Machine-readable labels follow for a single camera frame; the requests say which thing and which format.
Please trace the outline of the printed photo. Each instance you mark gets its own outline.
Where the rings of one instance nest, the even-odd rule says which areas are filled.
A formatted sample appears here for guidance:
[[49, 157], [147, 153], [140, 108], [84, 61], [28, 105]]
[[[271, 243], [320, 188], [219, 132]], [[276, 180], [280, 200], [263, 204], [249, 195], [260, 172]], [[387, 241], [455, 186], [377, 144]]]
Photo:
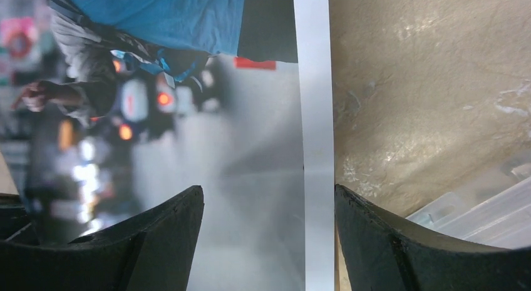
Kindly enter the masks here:
[[298, 0], [1, 0], [1, 153], [42, 245], [191, 186], [185, 290], [334, 290]]

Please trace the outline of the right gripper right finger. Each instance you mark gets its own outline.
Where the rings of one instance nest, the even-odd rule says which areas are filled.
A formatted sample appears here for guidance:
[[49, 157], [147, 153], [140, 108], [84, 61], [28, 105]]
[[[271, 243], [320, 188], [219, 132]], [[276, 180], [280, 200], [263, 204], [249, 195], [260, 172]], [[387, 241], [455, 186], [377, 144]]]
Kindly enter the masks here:
[[335, 219], [353, 290], [529, 290], [530, 249], [429, 230], [336, 185]]

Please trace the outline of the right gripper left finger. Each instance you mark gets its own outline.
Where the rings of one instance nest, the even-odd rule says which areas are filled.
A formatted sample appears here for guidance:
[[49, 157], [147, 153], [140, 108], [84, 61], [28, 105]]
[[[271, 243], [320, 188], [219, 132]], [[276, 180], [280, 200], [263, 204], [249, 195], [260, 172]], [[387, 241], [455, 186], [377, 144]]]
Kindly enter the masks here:
[[204, 212], [191, 186], [66, 245], [42, 245], [20, 197], [1, 195], [2, 290], [185, 290]]

